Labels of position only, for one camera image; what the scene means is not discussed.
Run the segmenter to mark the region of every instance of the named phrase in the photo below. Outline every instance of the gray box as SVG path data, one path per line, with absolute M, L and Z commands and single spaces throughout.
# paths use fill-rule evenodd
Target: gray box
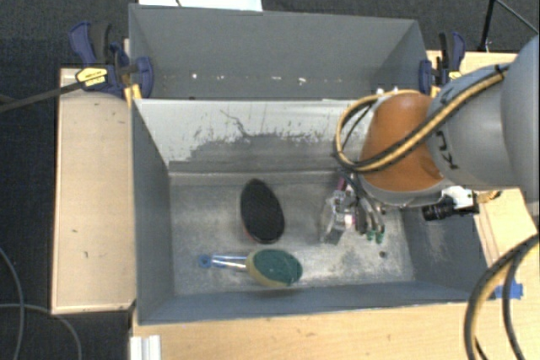
M 393 210 L 383 244 L 356 233 L 318 242 L 338 182 L 338 117 L 377 87 L 417 87 L 425 50 L 416 22 L 133 5 L 130 47 L 156 72 L 153 98 L 132 110 L 140 324 L 467 299 L 486 269 L 472 219 L 426 223 Z M 355 134 L 351 151 L 365 130 Z M 240 193 L 252 178 L 280 200 L 285 233 L 272 247 L 302 262 L 293 287 L 197 263 L 266 247 L 241 227 Z

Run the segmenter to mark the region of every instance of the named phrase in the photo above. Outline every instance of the green sponge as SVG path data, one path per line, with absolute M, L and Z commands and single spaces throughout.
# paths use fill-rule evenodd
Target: green sponge
M 284 250 L 265 249 L 247 256 L 246 269 L 266 287 L 288 287 L 302 277 L 302 265 Z

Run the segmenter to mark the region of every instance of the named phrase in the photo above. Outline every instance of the gray metal surface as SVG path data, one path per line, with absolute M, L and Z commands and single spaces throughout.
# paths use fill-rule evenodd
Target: gray metal surface
M 414 279 L 470 293 L 487 269 L 474 218 L 426 222 L 415 210 L 402 217 Z
M 295 287 L 323 287 L 375 282 L 410 281 L 413 265 L 408 253 L 401 215 L 386 215 L 382 244 L 355 232 L 338 245 L 319 242 L 319 218 L 325 200 L 338 182 L 334 171 L 173 174 L 170 178 L 175 293 L 260 291 L 247 274 L 230 269 L 201 268 L 200 254 L 247 255 L 261 246 L 244 233 L 240 194 L 256 176 L 279 199 L 285 217 L 283 237 L 268 247 L 287 250 L 304 267 Z
M 538 36 L 511 64 L 501 95 L 505 144 L 529 211 L 538 215 Z
M 493 70 L 481 69 L 448 83 L 428 114 L 440 107 L 443 97 L 451 98 Z M 503 137 L 500 90 L 496 84 L 468 101 L 439 129 L 442 136 L 434 134 L 427 141 L 437 168 L 456 185 L 479 191 L 516 186 Z
M 346 101 L 135 101 L 142 325 L 467 297 L 463 290 L 449 289 L 452 281 L 435 277 L 441 283 L 429 284 L 423 266 L 432 261 L 418 251 L 429 257 L 441 245 L 418 234 L 414 224 L 411 231 L 411 221 L 397 210 L 385 216 L 383 244 L 368 242 L 355 232 L 346 233 L 337 246 L 319 242 L 324 201 L 338 183 L 332 137 L 346 105 Z M 361 146 L 365 131 L 359 128 L 357 133 L 351 144 Z M 359 151 L 354 146 L 350 150 Z M 247 255 L 262 247 L 247 238 L 240 221 L 240 194 L 252 178 L 267 182 L 281 203 L 285 231 L 272 247 L 287 250 L 302 263 L 304 276 L 293 287 L 261 287 L 245 273 L 198 265 L 200 254 Z M 445 235 L 451 244 L 459 244 L 458 232 L 448 230 Z M 411 247 L 417 251 L 414 258 Z M 467 254 L 456 252 L 456 258 L 466 260 Z M 437 262 L 437 275 L 456 270 Z M 417 275 L 422 275 L 422 283 L 415 282 Z M 461 276 L 458 268 L 453 278 Z
M 140 319 L 145 320 L 174 292 L 169 178 L 136 110 L 132 110 L 132 140 L 137 308 Z
M 408 19 L 130 5 L 129 33 L 153 98 L 358 98 L 417 88 L 426 57 Z

